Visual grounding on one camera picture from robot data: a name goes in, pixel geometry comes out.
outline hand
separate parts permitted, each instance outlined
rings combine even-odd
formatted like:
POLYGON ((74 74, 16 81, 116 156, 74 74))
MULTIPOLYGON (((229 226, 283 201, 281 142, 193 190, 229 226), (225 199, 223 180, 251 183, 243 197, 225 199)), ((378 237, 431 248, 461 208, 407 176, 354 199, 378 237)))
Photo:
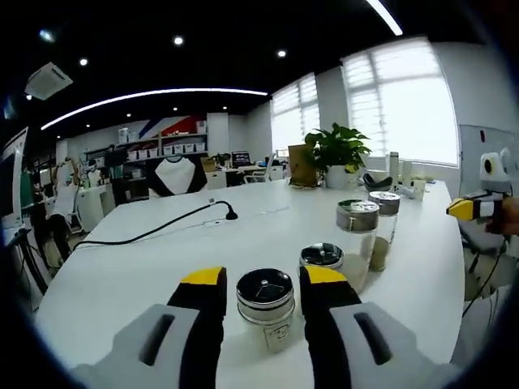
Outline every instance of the hand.
POLYGON ((507 197, 503 200, 503 219, 490 220, 485 230, 489 233, 519 235, 519 198, 507 197))

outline white flower pot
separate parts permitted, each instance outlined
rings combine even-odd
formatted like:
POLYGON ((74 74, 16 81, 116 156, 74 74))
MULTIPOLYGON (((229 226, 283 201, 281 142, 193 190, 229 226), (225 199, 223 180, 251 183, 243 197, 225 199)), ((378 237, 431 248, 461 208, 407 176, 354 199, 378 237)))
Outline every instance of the white flower pot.
POLYGON ((329 166, 325 179, 330 189, 355 190, 358 186, 358 175, 347 173, 343 165, 329 166))

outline window blind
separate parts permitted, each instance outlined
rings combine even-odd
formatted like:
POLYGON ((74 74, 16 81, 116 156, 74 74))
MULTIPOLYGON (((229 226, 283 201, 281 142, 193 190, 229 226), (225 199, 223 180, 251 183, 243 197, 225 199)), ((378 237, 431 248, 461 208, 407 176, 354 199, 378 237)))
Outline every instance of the window blind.
POLYGON ((317 88, 313 73, 272 95, 272 150, 288 156, 288 146, 301 144, 320 127, 317 88))
POLYGON ((425 39, 399 41, 343 59, 350 126, 372 156, 457 165, 457 124, 447 83, 425 39))

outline led light strip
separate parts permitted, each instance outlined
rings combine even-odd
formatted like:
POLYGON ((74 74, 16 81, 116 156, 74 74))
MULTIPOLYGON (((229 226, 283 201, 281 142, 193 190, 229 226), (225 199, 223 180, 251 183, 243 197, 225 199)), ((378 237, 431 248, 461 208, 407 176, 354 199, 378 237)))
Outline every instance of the led light strip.
POLYGON ((382 5, 380 0, 366 0, 370 6, 375 10, 377 14, 386 22, 393 34, 400 36, 402 35, 402 29, 398 25, 397 21, 391 16, 385 6, 382 5))
POLYGON ((139 92, 132 93, 131 95, 114 97, 112 99, 103 100, 98 103, 86 105, 83 108, 79 108, 75 111, 66 113, 63 116, 60 116, 57 119, 54 119, 52 122, 48 122, 44 126, 41 127, 42 130, 46 130, 50 126, 53 126, 56 123, 59 123, 61 120, 65 120, 70 118, 71 116, 77 115, 78 113, 82 113, 84 111, 88 111, 89 109, 100 107, 105 104, 114 103, 116 101, 134 99, 136 97, 150 96, 150 95, 162 95, 164 93, 180 93, 180 92, 229 92, 229 93, 242 93, 246 95, 257 95, 257 96, 267 96, 266 92, 257 92, 257 91, 247 91, 246 89, 229 89, 229 88, 177 88, 177 89, 160 89, 157 91, 148 91, 148 92, 139 92))

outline black ceiling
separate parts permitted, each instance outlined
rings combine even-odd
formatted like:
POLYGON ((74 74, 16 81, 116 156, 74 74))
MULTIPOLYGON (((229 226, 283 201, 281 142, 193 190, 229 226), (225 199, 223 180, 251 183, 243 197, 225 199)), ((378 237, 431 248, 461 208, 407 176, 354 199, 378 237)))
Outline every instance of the black ceiling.
MULTIPOLYGON (((451 0, 386 0, 404 36, 432 41, 477 41, 451 0)), ((244 88, 272 93, 310 71, 394 39, 365 0, 262 0, 241 6, 180 2, 160 6, 37 6, 12 11, 2 36, 8 53, 6 96, 16 118, 11 131, 30 125, 31 150, 131 119, 218 112, 246 113, 265 97, 229 93, 167 94, 125 100, 78 114, 39 131, 41 125, 111 97, 162 88, 244 88), (38 32, 56 32, 52 44, 38 32), (184 45, 172 38, 181 35, 184 45), (286 58, 276 51, 286 49, 286 58), (87 58, 86 67, 78 64, 87 58), (24 98, 28 76, 52 61, 74 83, 46 101, 24 98)))

